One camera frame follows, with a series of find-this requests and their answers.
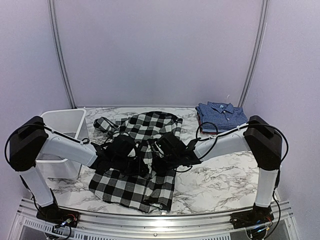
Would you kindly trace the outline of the black white checkered shirt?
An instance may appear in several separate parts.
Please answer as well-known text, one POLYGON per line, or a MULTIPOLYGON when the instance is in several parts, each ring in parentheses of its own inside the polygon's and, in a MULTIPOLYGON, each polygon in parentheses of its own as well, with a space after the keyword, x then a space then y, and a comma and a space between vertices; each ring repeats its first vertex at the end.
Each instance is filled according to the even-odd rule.
POLYGON ((96 170, 89 190, 102 201, 150 213, 154 210, 170 211, 175 189, 174 169, 164 175, 152 170, 159 152, 155 143, 166 133, 179 138, 183 119, 167 112, 149 111, 118 120, 100 117, 93 126, 106 134, 107 147, 119 137, 131 137, 137 150, 136 175, 125 175, 117 169, 96 170))

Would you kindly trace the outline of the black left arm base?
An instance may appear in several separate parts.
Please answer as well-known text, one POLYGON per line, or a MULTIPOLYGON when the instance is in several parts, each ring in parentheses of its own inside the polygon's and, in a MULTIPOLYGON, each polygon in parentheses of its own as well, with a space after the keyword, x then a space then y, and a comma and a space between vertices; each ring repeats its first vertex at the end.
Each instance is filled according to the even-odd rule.
POLYGON ((71 222, 68 224, 72 228, 76 228, 78 226, 80 216, 80 213, 78 211, 60 208, 55 203, 45 207, 37 206, 36 209, 36 217, 40 220, 60 225, 66 220, 70 219, 71 222))

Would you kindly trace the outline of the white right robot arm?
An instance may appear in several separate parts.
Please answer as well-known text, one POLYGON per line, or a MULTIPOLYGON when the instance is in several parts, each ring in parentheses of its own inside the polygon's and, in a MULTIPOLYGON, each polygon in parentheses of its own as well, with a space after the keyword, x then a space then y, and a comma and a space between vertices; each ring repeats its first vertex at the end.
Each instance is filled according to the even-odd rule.
POLYGON ((259 168, 254 208, 247 214, 252 224, 260 223, 267 216, 267 208, 279 184, 282 162, 289 152, 289 142, 285 135, 258 115, 251 116, 247 123, 213 137, 196 137, 185 144, 169 132, 162 135, 154 145, 156 157, 151 166, 157 174, 164 174, 180 166, 199 165, 219 156, 250 151, 259 168))

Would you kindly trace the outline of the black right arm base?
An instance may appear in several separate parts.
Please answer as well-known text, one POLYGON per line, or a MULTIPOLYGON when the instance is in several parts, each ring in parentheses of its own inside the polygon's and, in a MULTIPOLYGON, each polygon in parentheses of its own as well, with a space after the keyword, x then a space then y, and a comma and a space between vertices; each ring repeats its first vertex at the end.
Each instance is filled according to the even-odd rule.
POLYGON ((274 215, 270 205, 268 207, 260 207, 254 204, 251 210, 232 213, 229 222, 234 229, 240 229, 270 223, 273 220, 274 215))

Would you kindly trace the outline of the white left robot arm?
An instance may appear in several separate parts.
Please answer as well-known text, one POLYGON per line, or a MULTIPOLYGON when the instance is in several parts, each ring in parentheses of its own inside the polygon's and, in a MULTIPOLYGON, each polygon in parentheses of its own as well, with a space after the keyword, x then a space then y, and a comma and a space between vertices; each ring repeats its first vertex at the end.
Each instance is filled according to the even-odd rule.
POLYGON ((144 177, 149 167, 144 163, 138 144, 128 134, 99 145, 89 140, 77 140, 48 127, 43 118, 34 116, 18 127, 4 145, 4 158, 26 183, 44 215, 53 223, 63 219, 63 211, 55 203, 36 159, 39 155, 53 155, 104 173, 109 169, 124 176, 144 177))

